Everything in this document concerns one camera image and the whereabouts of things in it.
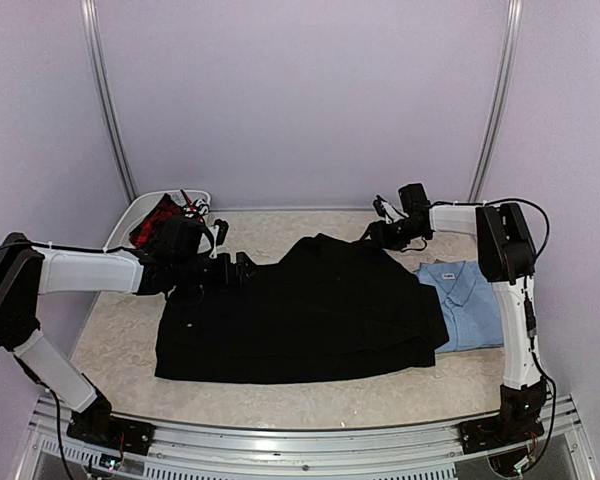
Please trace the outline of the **black long sleeve shirt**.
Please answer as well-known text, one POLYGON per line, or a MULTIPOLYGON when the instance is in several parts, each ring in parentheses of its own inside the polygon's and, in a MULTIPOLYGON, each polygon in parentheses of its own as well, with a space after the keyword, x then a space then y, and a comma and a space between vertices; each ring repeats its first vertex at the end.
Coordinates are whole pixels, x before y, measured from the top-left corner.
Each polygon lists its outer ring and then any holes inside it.
POLYGON ((232 384, 353 380, 431 367, 448 341, 436 290, 385 250, 323 234, 240 286, 177 288, 157 377, 232 384))

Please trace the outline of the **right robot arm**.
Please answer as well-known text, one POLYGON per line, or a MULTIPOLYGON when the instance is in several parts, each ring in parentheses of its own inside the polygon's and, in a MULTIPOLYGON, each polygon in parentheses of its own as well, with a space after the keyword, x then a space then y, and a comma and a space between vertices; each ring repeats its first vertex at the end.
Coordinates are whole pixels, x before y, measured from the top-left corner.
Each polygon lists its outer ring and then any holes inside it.
POLYGON ((381 196, 372 206, 379 216, 361 239, 392 251, 406 251, 415 239, 428 242, 436 233, 472 237, 478 266, 491 283, 504 335, 503 386, 507 391, 538 390, 547 382, 539 366, 534 275, 543 247, 534 243, 522 199, 482 203, 428 199, 420 183, 399 190, 401 209, 381 196))

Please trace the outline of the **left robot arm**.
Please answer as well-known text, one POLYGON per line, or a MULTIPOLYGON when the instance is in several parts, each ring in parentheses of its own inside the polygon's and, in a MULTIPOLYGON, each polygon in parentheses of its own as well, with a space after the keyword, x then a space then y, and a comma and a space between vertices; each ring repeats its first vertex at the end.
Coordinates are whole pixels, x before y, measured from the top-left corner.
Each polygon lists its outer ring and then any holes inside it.
POLYGON ((219 251, 228 225, 174 216, 143 246, 87 248, 38 242, 11 232, 0 243, 0 348, 73 412, 101 445, 120 434, 103 396, 48 337, 39 315, 46 298, 112 292, 134 296, 241 286, 256 265, 244 252, 219 251))

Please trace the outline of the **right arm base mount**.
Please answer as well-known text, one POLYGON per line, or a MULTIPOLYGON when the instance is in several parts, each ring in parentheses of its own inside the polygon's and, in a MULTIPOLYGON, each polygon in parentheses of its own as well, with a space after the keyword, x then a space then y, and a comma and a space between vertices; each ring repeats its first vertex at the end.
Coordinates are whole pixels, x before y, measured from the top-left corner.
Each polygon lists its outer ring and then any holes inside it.
POLYGON ((462 452, 465 455, 493 450, 527 440, 547 440, 553 436, 557 390, 554 382, 542 378, 539 382, 514 389, 500 386, 500 407, 496 415, 458 424, 462 452), (541 412, 551 397, 549 427, 541 421, 541 412))

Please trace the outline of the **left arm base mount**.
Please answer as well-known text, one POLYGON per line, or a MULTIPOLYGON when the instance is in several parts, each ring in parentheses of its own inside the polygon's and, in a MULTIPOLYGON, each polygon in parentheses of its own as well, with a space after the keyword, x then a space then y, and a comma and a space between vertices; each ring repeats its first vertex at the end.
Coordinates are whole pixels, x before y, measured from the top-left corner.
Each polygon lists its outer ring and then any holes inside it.
POLYGON ((147 456, 155 433, 151 423, 116 416, 109 400, 98 394, 83 411, 71 411, 70 438, 119 452, 147 456))

